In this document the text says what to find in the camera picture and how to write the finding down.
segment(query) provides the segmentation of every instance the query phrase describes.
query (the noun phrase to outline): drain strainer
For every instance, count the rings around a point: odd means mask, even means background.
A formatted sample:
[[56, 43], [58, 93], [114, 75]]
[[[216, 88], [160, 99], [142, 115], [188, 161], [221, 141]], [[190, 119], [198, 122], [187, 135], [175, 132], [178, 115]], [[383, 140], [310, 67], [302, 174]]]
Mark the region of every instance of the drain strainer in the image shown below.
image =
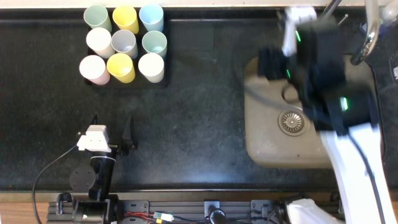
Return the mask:
[[303, 115], [294, 111], [283, 111], [279, 115], [279, 127], [280, 129], [290, 135], [298, 136], [304, 133], [306, 123]]

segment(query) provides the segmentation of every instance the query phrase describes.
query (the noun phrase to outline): black countertop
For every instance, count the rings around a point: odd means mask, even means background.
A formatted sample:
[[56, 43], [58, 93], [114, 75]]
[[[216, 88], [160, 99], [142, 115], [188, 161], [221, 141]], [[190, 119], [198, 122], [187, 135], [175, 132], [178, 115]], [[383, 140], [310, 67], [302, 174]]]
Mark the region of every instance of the black countertop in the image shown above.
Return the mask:
[[[347, 52], [363, 42], [363, 11], [342, 25]], [[243, 68], [267, 44], [282, 45], [275, 10], [165, 10], [170, 83], [160, 90], [88, 86], [78, 71], [87, 55], [83, 10], [3, 11], [0, 16], [0, 190], [30, 190], [39, 171], [76, 143], [94, 114], [112, 136], [130, 115], [139, 148], [119, 157], [113, 191], [148, 189], [336, 189], [330, 169], [268, 169], [245, 150]], [[398, 30], [369, 57], [386, 139], [385, 172], [398, 187]], [[70, 172], [90, 159], [72, 152], [46, 171], [41, 190], [68, 190]]]

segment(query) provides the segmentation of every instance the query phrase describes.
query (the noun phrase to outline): cup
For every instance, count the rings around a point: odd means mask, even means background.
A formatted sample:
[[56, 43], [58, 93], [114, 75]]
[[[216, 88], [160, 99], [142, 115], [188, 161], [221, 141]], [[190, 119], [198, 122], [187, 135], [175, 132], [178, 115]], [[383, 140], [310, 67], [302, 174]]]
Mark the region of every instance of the cup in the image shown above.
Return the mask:
[[142, 38], [142, 46], [147, 53], [155, 53], [166, 58], [167, 38], [159, 31], [150, 31]]
[[123, 83], [131, 83], [136, 77], [131, 58], [122, 53], [112, 55], [106, 63], [108, 72]]
[[119, 30], [112, 36], [112, 47], [135, 59], [138, 56], [136, 36], [129, 30]]
[[163, 31], [163, 9], [158, 4], [149, 4], [141, 8], [139, 18], [148, 31]]
[[110, 58], [114, 54], [111, 41], [111, 34], [102, 27], [90, 30], [86, 37], [89, 48], [103, 58]]
[[109, 19], [108, 10], [104, 6], [90, 6], [85, 10], [83, 15], [85, 22], [92, 28], [102, 27], [112, 32], [112, 24]]
[[85, 57], [79, 66], [79, 71], [83, 77], [97, 85], [105, 85], [109, 82], [109, 75], [104, 60], [97, 55]]
[[137, 11], [132, 6], [119, 6], [113, 11], [113, 21], [122, 30], [129, 30], [133, 34], [138, 34]]
[[164, 77], [164, 61], [155, 53], [142, 56], [138, 62], [138, 69], [152, 83], [158, 83]]

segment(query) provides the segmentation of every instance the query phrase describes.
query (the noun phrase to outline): sink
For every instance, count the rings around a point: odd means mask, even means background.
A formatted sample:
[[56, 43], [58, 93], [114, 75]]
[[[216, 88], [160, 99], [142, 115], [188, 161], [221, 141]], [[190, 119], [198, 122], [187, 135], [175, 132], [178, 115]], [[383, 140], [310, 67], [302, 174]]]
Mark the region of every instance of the sink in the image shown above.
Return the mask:
[[[371, 67], [362, 62], [353, 66], [350, 55], [344, 55], [346, 79], [367, 83], [373, 92], [374, 74]], [[258, 58], [249, 61], [244, 69], [244, 84], [258, 95], [288, 107], [282, 97], [294, 101], [298, 98], [294, 87], [286, 79], [271, 80], [258, 77]], [[299, 101], [290, 104], [294, 110], [275, 108], [244, 94], [244, 119], [246, 126], [246, 150], [251, 159], [264, 167], [276, 168], [330, 168], [331, 162], [313, 123], [301, 112]]]

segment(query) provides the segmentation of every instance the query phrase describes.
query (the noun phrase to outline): green led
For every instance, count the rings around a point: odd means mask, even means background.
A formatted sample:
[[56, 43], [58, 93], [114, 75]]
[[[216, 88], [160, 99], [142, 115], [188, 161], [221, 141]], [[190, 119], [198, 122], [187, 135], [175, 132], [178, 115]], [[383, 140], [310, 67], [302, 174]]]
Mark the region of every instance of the green led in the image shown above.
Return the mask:
[[301, 42], [300, 35], [299, 35], [299, 32], [297, 32], [297, 30], [296, 30], [296, 37], [297, 37], [297, 40], [298, 40], [299, 42]]
[[341, 109], [342, 109], [343, 111], [348, 110], [347, 98], [341, 97], [341, 98], [340, 98], [340, 105], [341, 105]]

